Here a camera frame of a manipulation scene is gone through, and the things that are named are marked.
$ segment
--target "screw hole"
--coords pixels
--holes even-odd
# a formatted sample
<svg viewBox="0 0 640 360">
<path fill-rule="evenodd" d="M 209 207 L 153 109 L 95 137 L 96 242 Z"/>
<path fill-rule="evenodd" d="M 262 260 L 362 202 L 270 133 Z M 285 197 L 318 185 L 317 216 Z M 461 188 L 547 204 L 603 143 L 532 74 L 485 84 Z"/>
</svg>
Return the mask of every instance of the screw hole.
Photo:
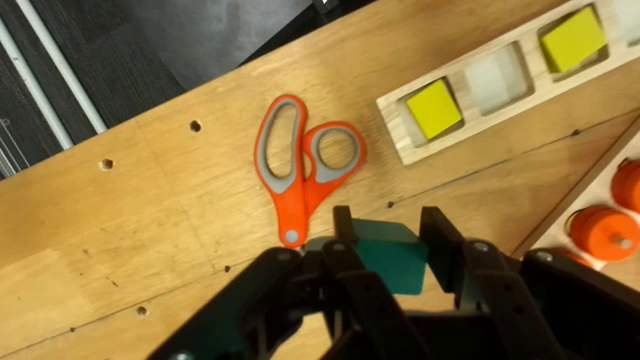
<svg viewBox="0 0 640 360">
<path fill-rule="evenodd" d="M 192 120 L 190 128 L 192 128 L 192 133 L 200 133 L 203 124 L 199 120 Z"/>
<path fill-rule="evenodd" d="M 138 313 L 138 317 L 147 317 L 148 314 L 148 311 L 145 306 L 138 306 L 137 313 Z"/>
<path fill-rule="evenodd" d="M 111 158 L 105 158 L 105 160 L 101 162 L 101 168 L 106 171 L 106 173 L 112 171 L 114 167 L 116 167 L 116 162 L 111 160 Z"/>
</svg>

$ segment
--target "scissors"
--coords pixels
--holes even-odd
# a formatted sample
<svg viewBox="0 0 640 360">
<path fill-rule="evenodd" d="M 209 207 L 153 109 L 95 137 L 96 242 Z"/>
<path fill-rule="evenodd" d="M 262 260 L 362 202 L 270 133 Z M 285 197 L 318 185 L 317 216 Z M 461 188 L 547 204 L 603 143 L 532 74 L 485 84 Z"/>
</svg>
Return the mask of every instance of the scissors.
<svg viewBox="0 0 640 360">
<path fill-rule="evenodd" d="M 267 144 L 279 113 L 286 107 L 293 107 L 297 113 L 290 156 L 293 167 L 286 176 L 277 176 L 267 160 Z M 254 167 L 274 201 L 279 213 L 279 238 L 286 249 L 301 249 L 306 242 L 308 219 L 313 213 L 344 185 L 367 158 L 364 138 L 353 124 L 326 122 L 304 133 L 306 120 L 306 105 L 298 97 L 283 95 L 269 107 L 254 146 Z M 329 133 L 342 133 L 355 144 L 355 156 L 342 168 L 331 168 L 320 158 L 320 141 Z M 304 156 L 310 158 L 310 176 L 304 176 Z"/>
</svg>

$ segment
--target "yellow square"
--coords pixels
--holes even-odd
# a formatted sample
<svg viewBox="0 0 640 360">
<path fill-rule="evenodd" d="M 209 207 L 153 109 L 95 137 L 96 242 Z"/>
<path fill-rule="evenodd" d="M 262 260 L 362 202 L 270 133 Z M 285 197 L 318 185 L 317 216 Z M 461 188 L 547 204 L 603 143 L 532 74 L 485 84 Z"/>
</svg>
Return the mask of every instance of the yellow square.
<svg viewBox="0 0 640 360">
<path fill-rule="evenodd" d="M 583 9 L 543 37 L 543 44 L 558 73 L 572 71 L 606 47 L 592 7 Z"/>
<path fill-rule="evenodd" d="M 427 141 L 436 138 L 463 120 L 463 114 L 444 81 L 423 89 L 419 95 L 407 100 L 407 107 L 414 114 Z"/>
</svg>

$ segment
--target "orange scissors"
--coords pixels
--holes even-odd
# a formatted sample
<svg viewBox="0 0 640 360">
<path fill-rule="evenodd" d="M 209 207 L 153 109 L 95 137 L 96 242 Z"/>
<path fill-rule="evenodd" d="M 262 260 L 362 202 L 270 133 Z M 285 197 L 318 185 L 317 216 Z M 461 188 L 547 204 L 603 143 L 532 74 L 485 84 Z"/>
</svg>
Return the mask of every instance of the orange scissors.
<svg viewBox="0 0 640 360">
<path fill-rule="evenodd" d="M 279 113 L 286 107 L 297 110 L 290 174 L 277 176 L 267 160 L 267 144 Z M 279 97 L 267 110 L 257 149 L 254 167 L 264 188 L 270 192 L 279 213 L 279 238 L 286 249 L 301 249 L 306 242 L 308 219 L 318 204 L 353 176 L 367 158 L 362 134 L 349 122 L 326 122 L 304 133 L 308 120 L 306 105 L 293 95 Z M 320 158 L 320 141 L 329 133 L 342 133 L 355 143 L 355 156 L 342 168 L 331 168 Z M 304 174 L 304 155 L 310 158 L 310 176 Z"/>
</svg>

